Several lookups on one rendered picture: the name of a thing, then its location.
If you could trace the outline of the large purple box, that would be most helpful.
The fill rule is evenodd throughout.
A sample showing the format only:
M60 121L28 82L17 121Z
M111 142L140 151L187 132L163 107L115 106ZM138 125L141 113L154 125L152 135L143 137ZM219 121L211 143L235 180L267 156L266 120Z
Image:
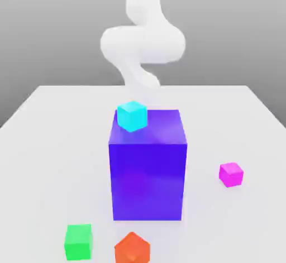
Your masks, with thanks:
M187 139L177 109L149 110L146 127L121 128L115 117L108 142L115 221L182 218Z

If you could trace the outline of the small cyan cube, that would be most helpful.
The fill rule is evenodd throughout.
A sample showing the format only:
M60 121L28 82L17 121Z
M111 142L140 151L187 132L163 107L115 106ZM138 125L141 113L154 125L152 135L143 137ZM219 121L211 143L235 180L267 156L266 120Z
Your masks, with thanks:
M134 132L147 126L147 107L131 101L117 107L117 123L128 132Z

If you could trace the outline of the small green cube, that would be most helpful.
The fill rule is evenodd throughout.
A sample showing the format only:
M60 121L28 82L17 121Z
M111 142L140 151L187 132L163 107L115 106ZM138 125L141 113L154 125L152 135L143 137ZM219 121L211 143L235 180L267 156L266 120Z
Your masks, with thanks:
M64 241L68 261L92 258L93 235L91 224L69 224Z

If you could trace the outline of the small magenta cube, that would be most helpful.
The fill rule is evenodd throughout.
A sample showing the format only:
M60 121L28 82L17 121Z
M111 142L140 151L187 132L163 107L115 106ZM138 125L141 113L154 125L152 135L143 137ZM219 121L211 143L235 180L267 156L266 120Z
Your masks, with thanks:
M219 179L224 186L235 187L242 184L244 171L235 162L228 162L220 165Z

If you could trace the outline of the small orange cube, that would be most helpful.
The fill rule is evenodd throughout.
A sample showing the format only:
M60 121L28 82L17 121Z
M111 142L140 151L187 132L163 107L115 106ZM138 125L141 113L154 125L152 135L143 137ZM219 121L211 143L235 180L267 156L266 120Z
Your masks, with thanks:
M134 232L128 233L115 246L116 263L149 263L150 244Z

